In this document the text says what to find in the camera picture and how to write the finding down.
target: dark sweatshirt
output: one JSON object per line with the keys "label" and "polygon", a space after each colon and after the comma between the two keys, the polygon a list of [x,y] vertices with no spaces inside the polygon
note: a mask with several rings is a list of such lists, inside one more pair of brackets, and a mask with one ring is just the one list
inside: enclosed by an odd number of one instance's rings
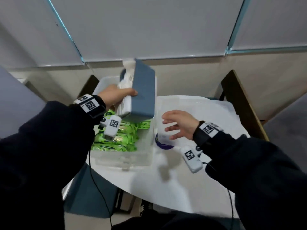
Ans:
{"label": "dark sweatshirt", "polygon": [[[17,134],[0,140],[2,229],[64,229],[61,190],[85,163],[96,122],[77,105],[52,101]],[[210,144],[201,146],[213,152],[214,169],[207,166],[206,172],[236,194],[247,230],[305,228],[307,176],[277,146],[244,135],[235,140],[223,132]],[[157,228],[192,228],[194,223],[217,229],[200,215],[176,218]]]}

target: right hand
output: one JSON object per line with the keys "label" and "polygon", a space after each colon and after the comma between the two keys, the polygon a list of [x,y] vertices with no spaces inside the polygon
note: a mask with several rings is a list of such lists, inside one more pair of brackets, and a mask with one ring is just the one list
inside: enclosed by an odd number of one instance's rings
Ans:
{"label": "right hand", "polygon": [[177,124],[165,128],[165,131],[180,130],[177,134],[171,135],[169,139],[178,139],[181,137],[186,137],[187,139],[193,140],[193,134],[196,130],[199,121],[195,119],[192,115],[181,110],[172,110],[165,112],[162,115],[163,124],[174,123]]}

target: left hand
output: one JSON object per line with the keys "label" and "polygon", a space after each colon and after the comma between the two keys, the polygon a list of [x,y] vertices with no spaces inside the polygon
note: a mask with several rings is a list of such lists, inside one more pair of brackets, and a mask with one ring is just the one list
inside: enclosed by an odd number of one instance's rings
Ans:
{"label": "left hand", "polygon": [[112,105],[118,105],[127,95],[136,96],[137,94],[138,92],[133,88],[117,88],[117,85],[109,85],[98,96],[104,101],[108,111]]}

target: white table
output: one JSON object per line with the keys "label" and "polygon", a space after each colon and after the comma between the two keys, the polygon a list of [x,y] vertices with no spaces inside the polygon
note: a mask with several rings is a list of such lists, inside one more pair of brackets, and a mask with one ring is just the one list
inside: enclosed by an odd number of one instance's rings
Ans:
{"label": "white table", "polygon": [[[235,138],[247,134],[242,126],[237,128],[235,134],[229,133]],[[202,155],[201,160],[210,161],[206,155]],[[91,158],[91,166],[120,189],[154,204],[208,216],[231,217],[232,215],[227,189],[211,179],[206,174],[205,168],[192,174],[177,147],[162,150],[154,144],[153,161],[150,166],[123,170],[97,165],[94,158]],[[234,203],[234,194],[232,192],[231,194]]]}

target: purple lid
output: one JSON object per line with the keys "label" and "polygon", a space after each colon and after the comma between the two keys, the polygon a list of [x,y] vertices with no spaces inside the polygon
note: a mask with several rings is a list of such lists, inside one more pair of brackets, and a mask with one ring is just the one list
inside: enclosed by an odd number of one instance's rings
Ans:
{"label": "purple lid", "polygon": [[160,143],[160,142],[158,141],[158,134],[156,134],[156,144],[157,144],[160,148],[165,149],[165,150],[171,149],[171,148],[174,147],[173,145],[168,145],[168,144]]}

